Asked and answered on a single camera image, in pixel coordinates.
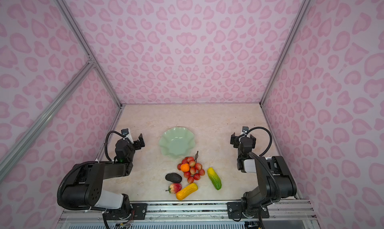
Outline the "yellow green fake mango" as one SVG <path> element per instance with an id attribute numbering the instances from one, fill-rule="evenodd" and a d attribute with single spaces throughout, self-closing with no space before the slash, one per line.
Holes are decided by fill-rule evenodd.
<path id="1" fill-rule="evenodd" d="M 207 174 L 209 176 L 209 179 L 211 180 L 213 186 L 215 187 L 216 190 L 220 190 L 222 188 L 222 181 L 216 171 L 210 167 L 207 170 Z"/>

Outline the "dark fake avocado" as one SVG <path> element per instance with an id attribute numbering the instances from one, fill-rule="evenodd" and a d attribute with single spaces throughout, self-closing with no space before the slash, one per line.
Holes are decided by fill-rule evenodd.
<path id="1" fill-rule="evenodd" d="M 177 173 L 166 174 L 165 179 L 173 184 L 180 184 L 183 178 Z"/>

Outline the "red fake grape bunch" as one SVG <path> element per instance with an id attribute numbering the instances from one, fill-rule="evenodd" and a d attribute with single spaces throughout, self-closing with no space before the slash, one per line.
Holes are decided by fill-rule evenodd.
<path id="1" fill-rule="evenodd" d="M 199 151 L 195 153 L 194 156 L 187 156 L 177 165 L 177 169 L 181 171 L 180 167 L 182 164 L 189 164 L 190 165 L 190 171 L 189 172 L 182 172 L 183 177 L 187 179 L 188 184 L 192 184 L 195 181 L 199 181 L 202 176 L 205 175 L 205 170 L 203 168 L 203 165 L 198 162 L 199 159 Z"/>

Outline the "small orange fake fruit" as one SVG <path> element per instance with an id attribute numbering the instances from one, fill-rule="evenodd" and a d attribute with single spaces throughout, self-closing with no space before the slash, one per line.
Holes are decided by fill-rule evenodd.
<path id="1" fill-rule="evenodd" d="M 190 171 L 190 165 L 189 164 L 182 164 L 180 167 L 182 172 L 189 172 Z"/>

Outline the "red green fake apple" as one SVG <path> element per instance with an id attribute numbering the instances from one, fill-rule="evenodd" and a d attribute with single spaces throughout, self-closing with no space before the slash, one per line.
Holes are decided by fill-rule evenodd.
<path id="1" fill-rule="evenodd" d="M 174 183 L 174 184 L 171 184 L 169 185 L 168 189 L 166 190 L 166 192 L 169 192 L 170 194 L 177 194 L 179 191 L 182 190 L 182 185 L 180 183 Z"/>

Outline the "yellow orange fake mango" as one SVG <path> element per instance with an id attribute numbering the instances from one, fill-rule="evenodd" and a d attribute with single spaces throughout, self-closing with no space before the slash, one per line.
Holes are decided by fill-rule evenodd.
<path id="1" fill-rule="evenodd" d="M 185 187 L 184 189 L 182 189 L 181 191 L 177 192 L 176 198 L 177 198 L 177 200 L 182 201 L 182 200 L 186 199 L 190 194 L 196 192 L 197 190 L 198 190 L 197 184 L 192 183 L 192 184 L 188 185 L 187 187 Z"/>

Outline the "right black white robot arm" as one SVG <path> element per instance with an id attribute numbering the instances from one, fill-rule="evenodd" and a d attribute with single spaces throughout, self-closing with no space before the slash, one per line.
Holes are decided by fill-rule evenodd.
<path id="1" fill-rule="evenodd" d="M 238 150 L 237 168 L 242 173 L 255 173 L 258 186 L 245 192 L 239 202 L 227 203 L 228 216 L 242 219 L 267 219 L 268 206 L 297 194 L 297 185 L 281 156 L 266 158 L 252 152 L 256 138 L 252 135 L 231 135 L 230 144 Z"/>

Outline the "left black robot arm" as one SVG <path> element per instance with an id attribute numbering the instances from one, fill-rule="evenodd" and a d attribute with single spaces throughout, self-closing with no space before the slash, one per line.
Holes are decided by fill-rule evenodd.
<path id="1" fill-rule="evenodd" d="M 133 141 L 126 130 L 119 133 L 116 158 L 76 164 L 64 176 L 58 190 L 57 203 L 70 211 L 100 211 L 103 219 L 132 220 L 134 208 L 126 194 L 116 194 L 103 188 L 106 179 L 127 177 L 133 169 L 136 151 L 145 147 L 142 135 Z"/>

